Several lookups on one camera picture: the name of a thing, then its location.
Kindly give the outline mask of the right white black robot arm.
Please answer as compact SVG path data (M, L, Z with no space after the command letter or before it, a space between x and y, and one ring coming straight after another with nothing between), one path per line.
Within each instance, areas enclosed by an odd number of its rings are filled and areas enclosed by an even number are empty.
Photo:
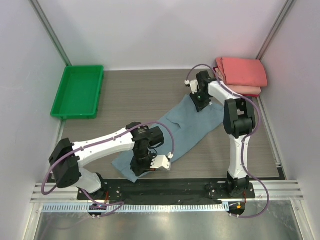
M254 106L217 78L210 77L206 70L196 74L195 80L186 80L185 85L191 89L189 96L197 112L207 108L212 97L223 104L223 127L230 139L230 165L225 191L231 198L243 197L250 186L247 161L250 134L256 128Z

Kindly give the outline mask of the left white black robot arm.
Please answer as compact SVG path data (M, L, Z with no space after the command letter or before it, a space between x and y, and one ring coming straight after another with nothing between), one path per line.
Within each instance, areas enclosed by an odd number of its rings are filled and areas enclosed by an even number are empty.
M115 153L132 151L129 167L135 176L158 169L169 170L170 157L151 152L163 143L163 132L158 126L149 128L139 122L88 141L72 143L65 138L57 144L49 158L49 172L54 176L57 188L77 187L95 200L100 200L108 188L102 176L86 170L86 165Z

